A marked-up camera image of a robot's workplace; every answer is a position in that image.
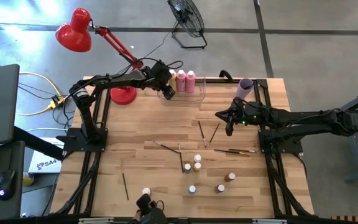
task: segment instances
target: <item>fan grille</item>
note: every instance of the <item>fan grille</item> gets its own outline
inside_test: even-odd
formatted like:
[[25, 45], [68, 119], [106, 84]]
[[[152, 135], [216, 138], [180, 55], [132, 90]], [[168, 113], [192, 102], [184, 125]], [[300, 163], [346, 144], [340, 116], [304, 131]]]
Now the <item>fan grille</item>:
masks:
[[173, 15], [178, 23], [192, 37], [201, 37], [204, 33], [204, 22], [192, 0], [168, 0]]

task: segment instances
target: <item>gray floor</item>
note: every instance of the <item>gray floor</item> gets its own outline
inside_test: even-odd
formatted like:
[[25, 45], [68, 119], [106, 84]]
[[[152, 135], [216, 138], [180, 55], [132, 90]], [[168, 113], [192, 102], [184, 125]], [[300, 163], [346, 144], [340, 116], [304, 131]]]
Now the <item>gray floor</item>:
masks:
[[[206, 28], [257, 29], [253, 0], [194, 0]], [[48, 76], [67, 93], [84, 75], [114, 73], [126, 62], [100, 37], [92, 35], [93, 47], [83, 54], [64, 49], [54, 32], [21, 31], [21, 26], [59, 25], [70, 20], [76, 7], [87, 8], [95, 23], [109, 27], [170, 28], [174, 18], [165, 1], [7, 1], [0, 0], [0, 63], [18, 63], [21, 71]], [[266, 29], [358, 30], [358, 1], [260, 0]], [[163, 32], [118, 32], [117, 37], [134, 55], [145, 55], [161, 43]], [[184, 42], [199, 42], [180, 34]], [[185, 70], [216, 77], [226, 69], [235, 77], [266, 77], [259, 34], [207, 33], [204, 50], [184, 50], [168, 36], [151, 56], [166, 62], [183, 60]], [[358, 95], [358, 35], [266, 36], [274, 77], [284, 78], [292, 111], [326, 110], [342, 106]], [[21, 82], [52, 91], [42, 79], [20, 77]], [[19, 90], [17, 111], [33, 112], [47, 102]], [[39, 116], [17, 116], [16, 125], [29, 128], [61, 128], [51, 111]], [[37, 136], [56, 136], [60, 131], [38, 131]], [[322, 134], [302, 140], [308, 183], [317, 215], [358, 215], [358, 181], [345, 183], [356, 171], [346, 138]], [[26, 161], [31, 158], [26, 152]], [[54, 177], [40, 177], [39, 187]], [[40, 215], [50, 188], [23, 194], [22, 212]]]

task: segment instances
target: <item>wooden table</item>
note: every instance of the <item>wooden table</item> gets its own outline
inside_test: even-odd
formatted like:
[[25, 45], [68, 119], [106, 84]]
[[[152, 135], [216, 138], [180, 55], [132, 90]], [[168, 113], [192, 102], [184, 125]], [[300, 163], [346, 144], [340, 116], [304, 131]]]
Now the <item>wooden table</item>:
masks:
[[[272, 106], [289, 110], [283, 79], [269, 78], [267, 81]], [[101, 157], [92, 216], [133, 217], [138, 209], [136, 200], [142, 195], [142, 189], [149, 187], [152, 200], [165, 202], [167, 217], [273, 217], [264, 155], [257, 153], [244, 157], [213, 151], [236, 148], [260, 152], [258, 126], [235, 126], [233, 135], [229, 137], [224, 130], [226, 124], [214, 115], [230, 106], [236, 88], [235, 84], [207, 84], [202, 102], [166, 101], [157, 97], [153, 90], [138, 90], [137, 98], [129, 105], [111, 103], [108, 145]], [[246, 100], [255, 100], [254, 92]], [[207, 141], [216, 125], [221, 123], [207, 150], [203, 146], [198, 121], [201, 121]], [[76, 112], [73, 126], [79, 127], [80, 124]], [[180, 143], [184, 163], [193, 164], [194, 155], [200, 154], [201, 170], [182, 174], [178, 154], [154, 144], [153, 140], [174, 149]], [[76, 152], [63, 161], [52, 212], [62, 207], [78, 185], [83, 157], [83, 152]], [[282, 157], [289, 189], [302, 206], [313, 213], [302, 163], [292, 154], [283, 154]], [[121, 164], [129, 200], [121, 176]], [[230, 172], [236, 174], [236, 179], [226, 183], [223, 177]], [[221, 194], [214, 191], [218, 184], [226, 186]], [[190, 185], [197, 187], [194, 195], [188, 193]], [[285, 211], [282, 192], [278, 186], [277, 189], [281, 209]], [[85, 192], [83, 207], [88, 187]]]

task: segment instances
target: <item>electric fan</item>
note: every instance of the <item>electric fan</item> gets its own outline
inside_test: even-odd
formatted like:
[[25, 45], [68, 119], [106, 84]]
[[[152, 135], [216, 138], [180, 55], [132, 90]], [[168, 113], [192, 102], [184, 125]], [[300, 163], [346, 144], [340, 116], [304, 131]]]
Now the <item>electric fan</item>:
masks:
[[[192, 0], [168, 0], [168, 4], [177, 20], [172, 30], [172, 37], [179, 43], [180, 47], [184, 49], [204, 49], [207, 45], [204, 38], [204, 22], [194, 2]], [[190, 36], [194, 38], [202, 37], [205, 45], [192, 47], [184, 46], [175, 36], [179, 24]]]

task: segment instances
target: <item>white cap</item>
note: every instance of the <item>white cap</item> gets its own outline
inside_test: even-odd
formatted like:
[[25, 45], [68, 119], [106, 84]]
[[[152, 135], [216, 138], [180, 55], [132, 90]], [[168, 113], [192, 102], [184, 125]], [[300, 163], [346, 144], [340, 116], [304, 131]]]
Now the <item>white cap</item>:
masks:
[[219, 184], [219, 185], [218, 185], [218, 191], [220, 191], [220, 192], [223, 192], [223, 191], [224, 191], [224, 186], [223, 186], [223, 184]]
[[236, 175], [234, 173], [229, 174], [229, 179], [234, 180], [236, 178]]
[[194, 161], [195, 162], [201, 162], [201, 156], [199, 154], [194, 156]]
[[143, 188], [142, 193], [150, 195], [152, 193], [152, 191], [148, 187], [146, 187], [146, 188]]
[[195, 187], [194, 185], [191, 185], [191, 186], [189, 187], [189, 192], [190, 192], [190, 193], [196, 192], [196, 187]]
[[200, 164], [199, 162], [196, 162], [196, 163], [194, 164], [194, 167], [195, 167], [196, 169], [200, 169], [200, 168], [201, 168], [201, 164]]
[[185, 170], [190, 170], [191, 169], [191, 165], [190, 164], [185, 164]]

